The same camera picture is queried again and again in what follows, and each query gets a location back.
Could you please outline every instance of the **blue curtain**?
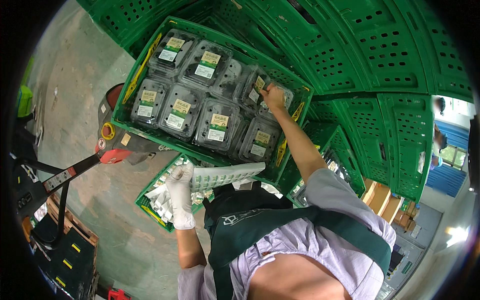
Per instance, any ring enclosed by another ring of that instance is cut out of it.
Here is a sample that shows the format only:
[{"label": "blue curtain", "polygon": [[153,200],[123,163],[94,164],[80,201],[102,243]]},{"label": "blue curtain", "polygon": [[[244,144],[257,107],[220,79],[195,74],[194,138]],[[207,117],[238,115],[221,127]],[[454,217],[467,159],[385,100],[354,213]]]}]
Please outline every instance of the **blue curtain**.
[{"label": "blue curtain", "polygon": [[442,165],[428,173],[426,186],[456,197],[467,174],[451,166]]},{"label": "blue curtain", "polygon": [[440,121],[435,121],[435,124],[437,124],[438,129],[440,129],[442,133],[448,135],[448,143],[450,145],[467,150],[468,130]]},{"label": "blue curtain", "polygon": [[[468,130],[440,121],[435,121],[435,123],[442,133],[448,135],[448,143],[450,145],[467,150]],[[425,185],[449,196],[456,197],[466,175],[463,171],[443,165],[428,173],[427,183]]]}]

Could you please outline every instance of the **white latex glove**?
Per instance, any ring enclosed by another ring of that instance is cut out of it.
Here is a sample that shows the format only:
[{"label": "white latex glove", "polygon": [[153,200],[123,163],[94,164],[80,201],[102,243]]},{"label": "white latex glove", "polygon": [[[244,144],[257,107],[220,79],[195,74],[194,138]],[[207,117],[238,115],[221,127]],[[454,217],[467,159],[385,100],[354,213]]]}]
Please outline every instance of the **white latex glove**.
[{"label": "white latex glove", "polygon": [[179,165],[165,180],[172,201],[173,226],[176,229],[195,227],[195,219],[192,214],[192,192],[190,191],[193,169],[192,163]]}]

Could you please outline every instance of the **dark green apron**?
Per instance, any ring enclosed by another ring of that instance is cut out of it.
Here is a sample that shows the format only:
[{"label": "dark green apron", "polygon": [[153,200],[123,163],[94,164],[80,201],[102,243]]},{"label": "dark green apron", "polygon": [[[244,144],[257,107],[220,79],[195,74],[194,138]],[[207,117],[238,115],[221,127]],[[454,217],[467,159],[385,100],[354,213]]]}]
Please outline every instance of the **dark green apron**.
[{"label": "dark green apron", "polygon": [[278,199],[260,182],[254,182],[251,191],[235,191],[229,185],[214,189],[214,194],[211,203],[204,200],[205,229],[211,239],[208,262],[219,300],[233,296],[229,263],[274,229],[299,218],[331,230],[376,262],[384,275],[388,271],[392,254],[388,243],[345,214],[317,206],[293,209],[287,198]]}]

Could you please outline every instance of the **light purple shirt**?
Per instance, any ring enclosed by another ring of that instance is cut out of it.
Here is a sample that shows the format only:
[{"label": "light purple shirt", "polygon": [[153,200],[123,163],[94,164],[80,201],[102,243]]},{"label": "light purple shirt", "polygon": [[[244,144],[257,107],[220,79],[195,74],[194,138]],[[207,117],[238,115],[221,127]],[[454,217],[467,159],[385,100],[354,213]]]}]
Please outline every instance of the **light purple shirt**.
[{"label": "light purple shirt", "polygon": [[[334,172],[325,168],[316,170],[308,179],[305,195],[310,205],[344,213],[365,224],[393,249],[396,239],[393,228]],[[230,263],[234,300],[247,299],[253,274],[274,261],[277,253],[299,253],[315,259],[332,272],[353,300],[375,299],[384,280],[380,267],[367,255],[330,230],[315,228],[308,219],[300,218],[273,230]],[[182,270],[178,282],[181,300],[216,299],[209,264]]]}]

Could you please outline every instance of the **concrete floor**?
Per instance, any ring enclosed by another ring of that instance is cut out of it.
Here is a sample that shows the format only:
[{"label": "concrete floor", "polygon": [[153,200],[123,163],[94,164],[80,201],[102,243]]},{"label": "concrete floor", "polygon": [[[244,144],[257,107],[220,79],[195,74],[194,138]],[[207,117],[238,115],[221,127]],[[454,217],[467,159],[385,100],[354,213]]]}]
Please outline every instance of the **concrete floor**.
[{"label": "concrete floor", "polygon": [[[27,85],[44,127],[38,160],[67,168],[94,153],[97,109],[105,92],[124,82],[132,57],[101,33],[75,0],[57,13],[37,46]],[[175,233],[167,233],[134,201],[177,152],[131,166],[98,165],[70,184],[67,206],[99,237],[96,266],[101,283],[135,299],[176,299],[180,271]],[[47,174],[40,174],[45,180]],[[195,215],[208,255],[204,209]]]}]

